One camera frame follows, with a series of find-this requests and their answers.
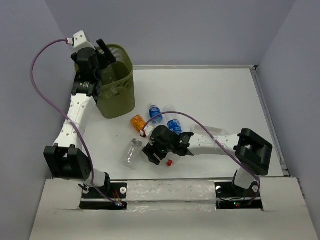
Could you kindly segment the red cap clear bottle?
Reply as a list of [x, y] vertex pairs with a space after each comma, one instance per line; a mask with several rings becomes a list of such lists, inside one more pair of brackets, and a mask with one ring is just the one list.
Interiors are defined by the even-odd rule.
[[174, 154], [173, 152], [167, 152], [162, 150], [160, 152], [162, 159], [160, 160], [160, 165], [167, 168], [175, 166], [178, 161], [181, 159], [181, 156]]

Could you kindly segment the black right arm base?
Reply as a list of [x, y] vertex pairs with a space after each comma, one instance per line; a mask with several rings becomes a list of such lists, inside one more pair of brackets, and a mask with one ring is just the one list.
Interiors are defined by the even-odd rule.
[[249, 189], [233, 186], [230, 181], [215, 183], [216, 209], [263, 209], [262, 199], [258, 191], [258, 183], [254, 181]]

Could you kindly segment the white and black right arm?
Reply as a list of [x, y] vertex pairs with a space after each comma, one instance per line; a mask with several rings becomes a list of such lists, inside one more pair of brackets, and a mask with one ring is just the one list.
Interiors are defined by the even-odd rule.
[[205, 135], [194, 132], [177, 134], [166, 126], [159, 125], [145, 127], [140, 135], [148, 139], [148, 144], [142, 151], [155, 165], [159, 165], [169, 153], [180, 157], [231, 157], [240, 166], [230, 183], [230, 190], [235, 196], [242, 196], [258, 177], [269, 173], [273, 146], [248, 128], [243, 128], [238, 134], [214, 136], [210, 132]]

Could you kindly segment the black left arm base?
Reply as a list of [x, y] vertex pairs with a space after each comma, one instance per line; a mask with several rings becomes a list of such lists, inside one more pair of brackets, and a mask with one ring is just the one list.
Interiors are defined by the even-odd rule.
[[81, 186], [82, 194], [79, 203], [81, 210], [118, 211], [127, 209], [126, 182], [111, 182], [110, 190], [103, 187]]

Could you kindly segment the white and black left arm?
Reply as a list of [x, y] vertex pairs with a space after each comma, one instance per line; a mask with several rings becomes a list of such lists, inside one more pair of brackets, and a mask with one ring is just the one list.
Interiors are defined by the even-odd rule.
[[78, 70], [70, 107], [60, 134], [52, 146], [45, 147], [43, 154], [54, 178], [79, 181], [104, 198], [111, 191], [110, 176], [93, 167], [83, 136], [102, 92], [103, 70], [115, 63], [116, 58], [102, 39], [96, 43], [98, 47], [85, 46], [71, 55]]

